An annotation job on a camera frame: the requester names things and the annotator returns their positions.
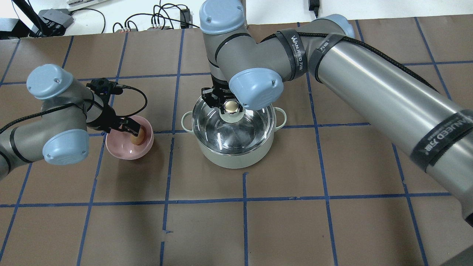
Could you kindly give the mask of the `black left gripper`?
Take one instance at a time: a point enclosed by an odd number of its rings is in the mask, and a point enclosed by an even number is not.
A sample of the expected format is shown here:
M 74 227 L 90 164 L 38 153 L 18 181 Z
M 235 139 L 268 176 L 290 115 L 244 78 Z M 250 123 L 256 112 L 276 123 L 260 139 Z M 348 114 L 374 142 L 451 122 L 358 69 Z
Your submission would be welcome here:
M 88 128 L 111 133 L 111 130 L 119 132 L 127 132 L 134 137 L 138 137 L 141 130 L 141 125 L 130 117 L 117 116 L 112 107 L 103 107 L 98 118 L 87 122 Z

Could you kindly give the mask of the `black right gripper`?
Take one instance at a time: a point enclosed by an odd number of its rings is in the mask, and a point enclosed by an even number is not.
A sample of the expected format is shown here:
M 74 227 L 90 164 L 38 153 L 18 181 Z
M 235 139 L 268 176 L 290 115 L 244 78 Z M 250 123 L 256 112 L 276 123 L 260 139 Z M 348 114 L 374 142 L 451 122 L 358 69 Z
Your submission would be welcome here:
M 210 108 L 218 108 L 222 115 L 235 115 L 244 108 L 226 84 L 214 83 L 201 89 L 201 98 Z

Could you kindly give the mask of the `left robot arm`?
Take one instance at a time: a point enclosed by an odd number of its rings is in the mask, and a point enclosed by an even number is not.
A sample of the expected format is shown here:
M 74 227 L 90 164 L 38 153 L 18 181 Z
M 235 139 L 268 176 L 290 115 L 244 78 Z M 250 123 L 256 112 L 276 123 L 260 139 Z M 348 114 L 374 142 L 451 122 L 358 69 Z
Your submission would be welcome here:
M 41 111 L 1 128 L 1 179 L 20 166 L 40 160 L 59 166 L 83 161 L 89 154 L 89 128 L 129 133 L 135 145 L 144 142 L 144 127 L 131 115 L 117 115 L 109 105 L 111 95 L 133 90 L 132 86 L 106 78 L 84 85 L 54 64 L 35 68 L 26 86 L 42 101 Z

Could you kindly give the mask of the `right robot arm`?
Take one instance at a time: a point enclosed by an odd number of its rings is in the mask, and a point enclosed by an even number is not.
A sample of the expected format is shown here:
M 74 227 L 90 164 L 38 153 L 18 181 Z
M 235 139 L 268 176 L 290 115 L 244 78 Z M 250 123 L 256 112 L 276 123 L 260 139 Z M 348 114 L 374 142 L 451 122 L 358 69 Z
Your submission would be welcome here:
M 206 0 L 199 17 L 211 72 L 243 108 L 267 107 L 285 81 L 311 74 L 456 197 L 472 225 L 471 109 L 354 39 L 341 15 L 279 30 L 260 43 L 246 28 L 239 0 Z

